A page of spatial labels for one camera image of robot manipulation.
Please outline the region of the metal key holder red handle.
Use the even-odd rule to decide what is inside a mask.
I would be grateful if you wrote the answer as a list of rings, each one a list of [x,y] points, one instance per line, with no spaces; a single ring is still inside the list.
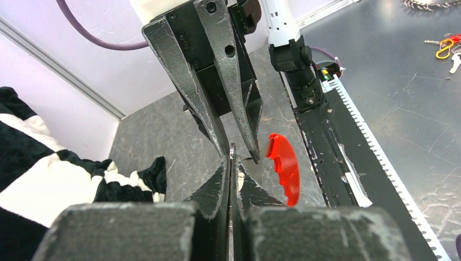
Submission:
[[[278,175],[278,184],[283,187],[286,202],[269,194],[255,173],[248,172],[243,160],[236,153],[235,144],[230,147],[230,191],[229,214],[232,231],[229,241],[233,244],[234,260],[251,260],[250,235],[246,220],[253,208],[293,207],[300,196],[300,171],[294,149],[281,134],[270,134],[263,155],[273,161],[273,170]]]

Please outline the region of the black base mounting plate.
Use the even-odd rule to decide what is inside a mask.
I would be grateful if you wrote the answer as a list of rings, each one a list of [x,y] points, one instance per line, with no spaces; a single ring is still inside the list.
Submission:
[[[332,110],[328,107],[324,90],[323,99],[322,104],[310,111],[295,108],[294,114],[326,205],[371,207],[366,205],[367,200],[360,200],[353,168],[347,164],[335,142],[336,132],[328,123],[328,113]]]

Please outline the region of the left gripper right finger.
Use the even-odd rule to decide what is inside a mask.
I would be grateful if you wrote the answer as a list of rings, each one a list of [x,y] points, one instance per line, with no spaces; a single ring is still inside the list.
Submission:
[[[395,221],[378,208],[290,208],[231,161],[235,260],[411,260]]]

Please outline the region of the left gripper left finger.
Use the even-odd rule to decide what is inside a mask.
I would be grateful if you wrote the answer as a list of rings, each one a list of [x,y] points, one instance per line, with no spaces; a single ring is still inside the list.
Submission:
[[[65,209],[34,260],[228,260],[231,161],[190,197],[167,203],[96,203]]]

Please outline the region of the black white checkered pillow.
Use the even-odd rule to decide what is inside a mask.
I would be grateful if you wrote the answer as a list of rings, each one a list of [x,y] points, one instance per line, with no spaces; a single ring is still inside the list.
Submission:
[[[95,202],[163,202],[166,160],[129,176],[111,159],[82,159],[52,137],[11,87],[1,87],[1,260],[31,260],[67,207]]]

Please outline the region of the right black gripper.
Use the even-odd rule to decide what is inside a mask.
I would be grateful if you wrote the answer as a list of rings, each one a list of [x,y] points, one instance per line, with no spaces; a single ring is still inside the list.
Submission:
[[[172,3],[142,29],[199,130],[220,156],[229,143],[220,117],[232,113],[254,162],[262,105],[246,35],[261,19],[258,1]]]

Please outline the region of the bunch of keys with tags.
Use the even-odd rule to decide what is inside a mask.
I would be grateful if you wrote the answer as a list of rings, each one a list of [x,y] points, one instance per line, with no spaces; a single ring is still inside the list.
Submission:
[[[435,41],[425,40],[426,44],[438,45],[439,49],[435,53],[435,57],[439,60],[452,60],[452,67],[449,70],[450,74],[455,74],[460,67],[460,34],[448,35],[446,38]]]

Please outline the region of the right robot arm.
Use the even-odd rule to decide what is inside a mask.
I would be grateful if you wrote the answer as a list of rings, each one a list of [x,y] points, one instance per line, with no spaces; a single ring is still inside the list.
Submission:
[[[232,113],[254,161],[260,159],[262,101],[245,37],[264,18],[270,63],[285,75],[302,111],[324,101],[312,51],[287,1],[132,1],[142,34],[218,155],[230,146],[220,117]]]

